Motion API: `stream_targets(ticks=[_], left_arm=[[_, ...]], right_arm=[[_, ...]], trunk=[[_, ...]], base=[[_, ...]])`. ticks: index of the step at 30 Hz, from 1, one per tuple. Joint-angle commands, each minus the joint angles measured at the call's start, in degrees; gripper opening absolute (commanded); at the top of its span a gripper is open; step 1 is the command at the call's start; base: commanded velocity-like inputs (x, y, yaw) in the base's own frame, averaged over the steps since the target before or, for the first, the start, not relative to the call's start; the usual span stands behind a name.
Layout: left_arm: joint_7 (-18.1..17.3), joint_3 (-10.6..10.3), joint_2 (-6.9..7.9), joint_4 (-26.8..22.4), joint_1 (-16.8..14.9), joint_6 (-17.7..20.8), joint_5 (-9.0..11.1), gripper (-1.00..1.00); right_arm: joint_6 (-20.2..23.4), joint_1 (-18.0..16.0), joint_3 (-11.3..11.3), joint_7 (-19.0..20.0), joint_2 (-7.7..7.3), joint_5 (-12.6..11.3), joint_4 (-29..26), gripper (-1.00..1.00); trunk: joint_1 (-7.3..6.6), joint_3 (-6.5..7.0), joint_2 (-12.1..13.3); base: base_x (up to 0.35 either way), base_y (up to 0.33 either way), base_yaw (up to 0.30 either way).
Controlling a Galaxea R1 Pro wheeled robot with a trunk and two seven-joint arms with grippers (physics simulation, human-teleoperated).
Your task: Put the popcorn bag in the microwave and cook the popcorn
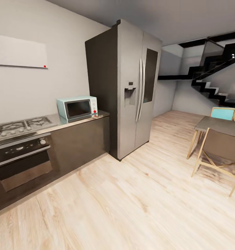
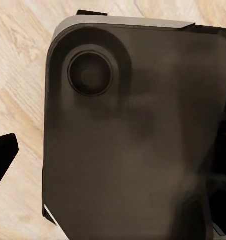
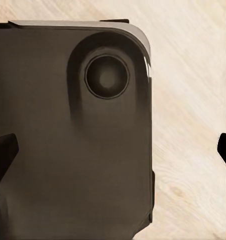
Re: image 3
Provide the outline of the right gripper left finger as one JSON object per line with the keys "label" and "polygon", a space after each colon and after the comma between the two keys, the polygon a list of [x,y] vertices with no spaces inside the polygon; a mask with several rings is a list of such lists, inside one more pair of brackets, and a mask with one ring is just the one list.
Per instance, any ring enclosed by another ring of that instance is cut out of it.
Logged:
{"label": "right gripper left finger", "polygon": [[19,144],[15,133],[0,136],[0,182],[19,153]]}

